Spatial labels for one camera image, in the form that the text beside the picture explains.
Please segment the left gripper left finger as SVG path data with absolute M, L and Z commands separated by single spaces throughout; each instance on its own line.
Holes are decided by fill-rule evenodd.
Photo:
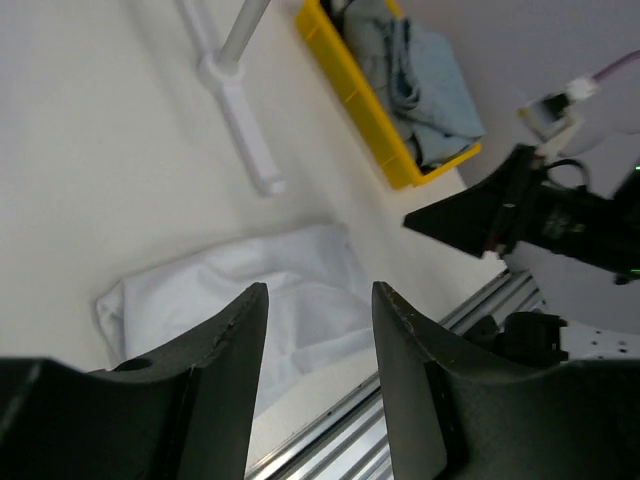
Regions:
M 113 370 L 1 362 L 5 479 L 240 479 L 269 297 L 256 283 L 214 317 Z

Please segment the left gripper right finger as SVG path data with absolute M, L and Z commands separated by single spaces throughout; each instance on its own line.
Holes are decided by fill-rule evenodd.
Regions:
M 570 360 L 562 321 L 537 315 L 524 340 L 466 339 L 384 282 L 372 321 L 393 475 L 398 479 L 635 479 L 639 364 Z

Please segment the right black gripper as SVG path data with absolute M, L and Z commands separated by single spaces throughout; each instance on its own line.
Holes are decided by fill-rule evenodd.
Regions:
M 509 238 L 508 252 L 529 243 L 610 272 L 617 285 L 637 281 L 639 171 L 631 170 L 609 198 L 585 186 L 542 186 L 533 207 L 512 226 L 536 160 L 534 146 L 518 144 L 486 179 L 408 213 L 402 226 L 477 258 Z

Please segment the light blue denim garment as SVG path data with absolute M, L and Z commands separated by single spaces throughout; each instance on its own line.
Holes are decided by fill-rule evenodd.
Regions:
M 408 18 L 389 23 L 389 100 L 422 170 L 434 169 L 485 135 L 450 42 Z

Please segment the white skirt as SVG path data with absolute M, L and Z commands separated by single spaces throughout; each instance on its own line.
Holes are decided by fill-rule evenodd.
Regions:
M 239 240 L 126 277 L 97 300 L 97 320 L 125 361 L 210 319 L 254 283 L 269 293 L 257 415 L 303 377 L 372 347 L 370 285 L 338 224 Z

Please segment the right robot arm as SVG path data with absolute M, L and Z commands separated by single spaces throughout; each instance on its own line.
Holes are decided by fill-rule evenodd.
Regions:
M 519 245 L 540 249 L 552 307 L 574 323 L 583 352 L 639 352 L 639 170 L 608 197 L 590 191 L 576 159 L 548 162 L 517 145 L 485 180 L 408 213 L 405 228 L 477 258 L 504 258 Z

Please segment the grey folded garment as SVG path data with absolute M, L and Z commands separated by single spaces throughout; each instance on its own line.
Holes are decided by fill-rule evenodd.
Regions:
M 412 157 L 418 153 L 412 128 L 391 105 L 391 38 L 396 17 L 385 1 L 330 1 L 330 16 Z

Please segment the yellow plastic bin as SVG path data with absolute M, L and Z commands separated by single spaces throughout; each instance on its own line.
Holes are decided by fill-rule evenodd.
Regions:
M 422 172 L 319 1 L 306 1 L 296 27 L 389 185 L 419 187 L 479 154 L 476 142 L 444 165 Z

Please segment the white clothes rack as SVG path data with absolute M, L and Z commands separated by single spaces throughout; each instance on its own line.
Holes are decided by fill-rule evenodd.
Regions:
M 269 2 L 244 1 L 224 41 L 203 1 L 179 1 L 181 18 L 199 55 L 197 72 L 218 101 L 240 160 L 261 195 L 282 193 L 286 181 L 263 136 L 244 90 L 241 58 Z

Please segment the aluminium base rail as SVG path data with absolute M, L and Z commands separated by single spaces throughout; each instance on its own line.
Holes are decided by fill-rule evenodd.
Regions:
M 505 271 L 444 317 L 463 333 L 485 316 L 501 325 L 516 311 L 544 304 L 531 273 Z M 247 479 L 391 479 L 380 381 L 371 375 L 284 444 L 254 463 Z

